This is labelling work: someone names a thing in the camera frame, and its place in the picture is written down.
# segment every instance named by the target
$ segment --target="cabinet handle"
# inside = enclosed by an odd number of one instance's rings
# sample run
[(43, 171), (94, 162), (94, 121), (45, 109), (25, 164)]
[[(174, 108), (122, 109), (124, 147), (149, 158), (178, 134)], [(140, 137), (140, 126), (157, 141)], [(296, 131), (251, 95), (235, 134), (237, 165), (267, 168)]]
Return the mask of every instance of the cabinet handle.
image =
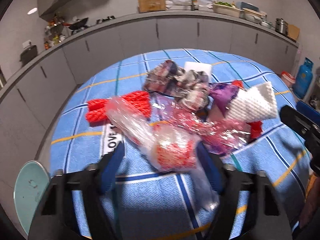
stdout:
[(157, 38), (159, 39), (158, 23), (156, 23), (156, 33), (157, 33)]
[(41, 68), (41, 70), (42, 70), (42, 73), (43, 73), (44, 77), (47, 78), (47, 75), (45, 74), (43, 67), (40, 66), (40, 68)]
[(19, 88), (17, 88), (17, 90), (18, 90), (18, 93), (20, 94), (20, 96), (21, 96), (22, 100), (23, 100), (23, 101), (26, 101), (26, 100), (24, 99), (23, 95), (21, 94), (21, 92), (20, 92)]
[(85, 46), (87, 47), (87, 51), (89, 51), (89, 52), (90, 52), (90, 49), (89, 49), (89, 45), (88, 45), (87, 40), (84, 40), (84, 43), (85, 43)]

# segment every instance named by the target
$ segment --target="white foam block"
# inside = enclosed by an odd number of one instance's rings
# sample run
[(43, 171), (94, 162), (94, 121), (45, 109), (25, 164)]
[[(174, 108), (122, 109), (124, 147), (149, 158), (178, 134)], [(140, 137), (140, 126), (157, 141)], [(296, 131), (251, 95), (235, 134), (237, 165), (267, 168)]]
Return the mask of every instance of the white foam block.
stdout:
[(184, 64), (184, 69), (186, 71), (194, 70), (194, 71), (204, 71), (209, 77), (209, 82), (211, 82), (211, 64), (199, 63), (199, 62), (190, 62), (186, 61)]

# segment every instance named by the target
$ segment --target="tablecloth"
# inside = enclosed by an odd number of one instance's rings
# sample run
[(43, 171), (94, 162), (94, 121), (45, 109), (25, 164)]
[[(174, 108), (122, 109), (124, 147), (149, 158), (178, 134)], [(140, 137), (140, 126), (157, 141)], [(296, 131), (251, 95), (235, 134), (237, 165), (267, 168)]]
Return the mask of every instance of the tablecloth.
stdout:
[[(122, 60), (90, 78), (70, 98), (52, 137), (51, 173), (82, 170), (96, 163), (108, 143), (106, 125), (90, 126), (85, 119), (86, 102), (94, 98), (110, 98), (140, 90), (147, 71), (166, 59), (179, 66), (186, 61), (212, 64), (212, 82), (243, 80), (245, 88), (271, 81), (278, 109), (284, 105), (295, 108), (292, 94), (270, 69), (250, 59), (196, 49), (171, 49), (140, 54)], [(153, 113), (150, 123), (159, 121)], [(309, 156), (301, 138), (279, 118), (263, 122), (263, 135), (223, 162), (255, 173), (265, 170), (284, 204), (293, 226), (303, 207), (309, 173)], [(120, 239), (202, 239), (214, 212), (198, 208), (189, 174), (157, 173), (141, 157), (136, 146), (124, 139), (126, 153), (117, 172), (113, 190), (101, 198), (106, 214)], [(82, 196), (73, 194), (81, 234), (90, 236)], [(239, 235), (246, 211), (248, 194), (240, 195), (231, 238)]]

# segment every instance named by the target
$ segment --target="countertop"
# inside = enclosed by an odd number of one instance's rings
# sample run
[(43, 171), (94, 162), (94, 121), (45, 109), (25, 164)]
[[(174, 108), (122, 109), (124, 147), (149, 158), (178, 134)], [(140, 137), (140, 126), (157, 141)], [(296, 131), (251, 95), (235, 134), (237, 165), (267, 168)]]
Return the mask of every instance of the countertop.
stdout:
[(218, 18), (218, 19), (224, 19), (227, 21), (235, 22), (235, 23), (241, 23), (245, 25), (252, 26), (256, 29), (260, 29), (262, 31), (268, 32), (271, 35), (278, 36), (279, 38), (291, 43), (292, 45), (299, 47), (299, 44), (296, 42), (291, 41), (290, 39), (284, 37), (283, 35), (267, 29), (261, 25), (255, 24), (253, 22), (249, 22), (247, 20), (239, 19), (236, 17), (228, 16), (228, 15), (223, 15), (223, 14), (217, 14), (213, 13), (210, 11), (186, 11), (186, 10), (167, 10), (167, 11), (158, 11), (158, 12), (148, 12), (148, 13), (138, 13), (138, 14), (130, 14), (126, 15), (123, 17), (119, 17), (115, 20), (103, 22), (101, 24), (97, 24), (94, 26), (89, 27), (88, 29), (85, 29), (77, 34), (74, 34), (67, 39), (65, 39), (63, 42), (59, 43), (58, 45), (43, 51), (40, 53), (37, 57), (35, 57), (33, 60), (31, 60), (28, 64), (26, 64), (24, 67), (22, 67), (20, 70), (18, 70), (14, 75), (12, 75), (6, 85), (4, 86), (3, 89), (0, 90), (0, 103), (2, 102), (4, 96), (10, 91), (10, 89), (24, 76), (24, 74), (28, 73), (31, 70), (31, 67), (37, 64), (40, 60), (42, 60), (45, 56), (48, 54), (54, 52), (56, 49), (60, 48), (61, 46), (66, 45), (68, 42), (79, 38), (82, 35), (86, 35), (90, 32), (105, 28), (110, 25), (118, 24), (121, 22), (126, 22), (130, 20), (136, 20), (136, 19), (143, 19), (143, 18), (149, 18), (149, 17), (159, 17), (159, 16), (199, 16), (199, 17), (213, 17), (213, 18)]

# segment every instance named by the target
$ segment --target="stainless steel pot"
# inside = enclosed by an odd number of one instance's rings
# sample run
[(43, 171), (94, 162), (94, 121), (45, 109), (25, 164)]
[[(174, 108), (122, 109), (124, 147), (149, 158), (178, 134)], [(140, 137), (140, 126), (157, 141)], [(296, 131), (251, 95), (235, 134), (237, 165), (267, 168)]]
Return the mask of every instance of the stainless steel pot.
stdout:
[(282, 18), (276, 19), (276, 32), (288, 36), (288, 23)]

